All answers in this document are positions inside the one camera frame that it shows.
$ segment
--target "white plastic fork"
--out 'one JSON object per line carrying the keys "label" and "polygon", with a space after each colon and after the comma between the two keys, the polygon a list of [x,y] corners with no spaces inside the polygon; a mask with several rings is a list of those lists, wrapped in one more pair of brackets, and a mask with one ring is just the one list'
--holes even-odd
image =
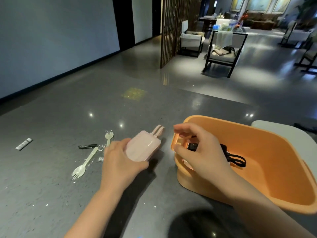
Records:
{"label": "white plastic fork", "polygon": [[85,162],[81,166],[78,166],[77,168],[75,168],[74,172],[72,173],[73,179],[77,179],[85,173],[86,165],[88,164],[88,162],[91,160],[91,158],[97,151],[98,151],[98,147],[93,148],[93,151],[90,153],[90,155],[85,160]]}
{"label": "white plastic fork", "polygon": [[107,139],[107,145],[106,147],[109,147],[110,145],[110,140],[113,138],[113,132],[107,132],[105,135],[105,138]]}

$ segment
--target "green plant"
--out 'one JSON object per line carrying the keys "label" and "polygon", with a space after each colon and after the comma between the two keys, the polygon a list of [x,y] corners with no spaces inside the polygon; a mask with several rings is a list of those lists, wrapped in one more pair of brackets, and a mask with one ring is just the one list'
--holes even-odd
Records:
{"label": "green plant", "polygon": [[299,11],[297,18],[303,17],[303,15],[314,5],[317,5],[317,0],[304,0],[302,5],[296,6],[295,8]]}

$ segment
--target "hand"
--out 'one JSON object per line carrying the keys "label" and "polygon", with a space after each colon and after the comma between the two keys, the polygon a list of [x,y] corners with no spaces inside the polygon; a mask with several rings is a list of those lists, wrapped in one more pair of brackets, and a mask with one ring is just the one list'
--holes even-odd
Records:
{"label": "hand", "polygon": [[126,138],[122,141],[112,141],[110,146],[105,148],[101,190],[113,188],[121,195],[138,173],[149,166],[147,161],[135,162],[126,156],[123,150],[130,140]]}
{"label": "hand", "polygon": [[226,185],[226,180],[235,172],[228,164],[218,139],[194,123],[176,124],[174,132],[181,138],[188,138],[190,143],[199,143],[196,152],[181,145],[174,146],[175,152],[204,179],[218,187]]}

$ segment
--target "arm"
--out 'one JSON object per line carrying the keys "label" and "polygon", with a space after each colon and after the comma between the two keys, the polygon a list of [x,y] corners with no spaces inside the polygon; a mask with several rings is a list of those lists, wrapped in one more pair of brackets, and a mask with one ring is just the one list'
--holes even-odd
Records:
{"label": "arm", "polygon": [[180,145],[174,147],[175,152],[231,200],[254,237],[314,237],[230,168],[214,135],[192,123],[174,125],[174,132],[183,138],[197,136],[189,139],[199,143],[196,152]]}
{"label": "arm", "polygon": [[93,196],[65,238],[100,238],[116,208],[123,191],[148,162],[130,160],[123,149],[130,139],[113,141],[105,148],[100,189]]}

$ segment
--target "person's left hand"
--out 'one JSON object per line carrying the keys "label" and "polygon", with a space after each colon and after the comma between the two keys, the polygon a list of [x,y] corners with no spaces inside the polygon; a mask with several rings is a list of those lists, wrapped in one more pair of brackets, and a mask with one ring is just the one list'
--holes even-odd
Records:
{"label": "person's left hand", "polygon": [[126,156],[123,150],[130,140],[112,141],[105,148],[100,190],[111,188],[122,194],[138,173],[149,166],[147,161],[135,162]]}

